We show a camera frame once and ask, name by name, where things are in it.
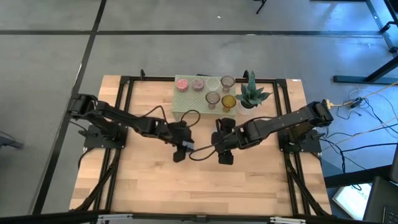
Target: glass cup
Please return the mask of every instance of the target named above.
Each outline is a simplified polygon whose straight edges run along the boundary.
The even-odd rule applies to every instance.
[[[234,86],[235,79],[229,75],[221,78],[221,84],[223,86],[223,93],[229,93],[229,89]]]
[[[206,80],[206,86],[210,91],[216,91],[220,87],[220,80],[215,77],[209,77]]]
[[[206,94],[206,101],[209,104],[209,109],[213,110],[216,108],[216,104],[220,102],[220,95],[215,91],[210,91]]]
[[[229,111],[231,110],[231,108],[233,108],[236,105],[236,99],[234,96],[232,95],[226,95],[223,97],[223,99],[221,100],[221,103],[223,104],[223,111],[225,113],[229,113]]]

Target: yellow glass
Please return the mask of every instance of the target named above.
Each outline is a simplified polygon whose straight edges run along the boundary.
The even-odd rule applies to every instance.
[[[223,111],[225,113],[229,113],[229,111],[231,110],[231,108],[233,108],[236,105],[236,99],[234,96],[232,95],[226,95],[223,97],[223,99],[221,100],[222,104],[223,104]]]

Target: wooden tabletop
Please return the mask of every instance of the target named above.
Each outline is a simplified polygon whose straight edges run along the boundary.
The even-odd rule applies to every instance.
[[[98,98],[114,105],[120,76],[104,76]],[[307,103],[300,80],[287,80],[292,110]],[[264,91],[273,92],[271,84],[257,84]],[[135,81],[129,112],[142,115],[157,105],[165,109],[169,122],[173,82]],[[240,93],[240,84],[236,92]],[[282,105],[283,93],[279,90]],[[257,116],[277,116],[275,94],[272,94],[253,114],[237,114],[236,124]],[[162,117],[160,110],[151,116]],[[195,114],[184,118],[194,122]],[[195,148],[207,146],[215,131],[216,116],[203,114],[191,128]],[[122,150],[112,202],[112,212],[212,214],[212,215],[280,215],[292,214],[283,155],[279,151],[277,135],[271,134],[260,145],[235,149],[232,166],[218,164],[215,154],[201,162],[174,163],[176,148],[158,139],[144,138],[129,130],[126,147]],[[213,149],[194,154],[195,158],[208,155]],[[81,162],[70,208],[79,206],[98,182],[104,149],[94,149]],[[318,203],[331,212],[319,160],[301,153],[305,183]],[[100,208],[104,208],[108,186],[104,188]],[[295,186],[299,212],[303,213],[300,192]]]

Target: gray floor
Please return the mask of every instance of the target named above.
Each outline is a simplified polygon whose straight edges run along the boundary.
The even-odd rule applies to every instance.
[[[387,9],[373,1],[385,23]],[[100,1],[0,1],[0,29],[88,29]],[[259,15],[258,2],[243,0],[108,0],[100,30],[377,30],[364,3],[269,0]],[[394,36],[396,27],[389,30]],[[29,211],[53,143],[87,36],[0,35],[0,130],[25,142],[25,149],[0,150],[0,216]],[[97,36],[81,93],[98,94],[103,75],[175,74],[232,75],[254,70],[262,78],[302,79],[307,101],[348,99],[354,85],[336,84],[333,75],[368,75],[392,58],[382,38],[238,35]],[[394,70],[390,77],[396,77]],[[358,85],[378,90],[381,86]],[[383,92],[396,107],[397,88]],[[384,98],[370,103],[377,115],[395,115]],[[358,110],[348,121],[335,118],[330,132],[356,133],[379,123],[369,110]],[[44,207],[44,212],[68,209],[83,138],[70,126]],[[396,142],[398,134],[367,134],[342,143],[342,149]],[[339,141],[344,136],[333,136]],[[341,158],[326,149],[323,159],[341,167]],[[392,161],[394,147],[373,147],[347,156],[370,168]],[[347,162],[347,171],[360,170]]]

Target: succulent plant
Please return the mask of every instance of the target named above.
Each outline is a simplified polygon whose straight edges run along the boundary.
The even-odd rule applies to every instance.
[[[253,108],[258,104],[261,105],[261,102],[266,100],[271,93],[263,93],[264,87],[257,89],[256,88],[256,75],[253,71],[251,71],[249,75],[248,85],[241,85],[242,94],[238,94],[235,96],[236,99],[240,100],[242,106],[245,108]]]

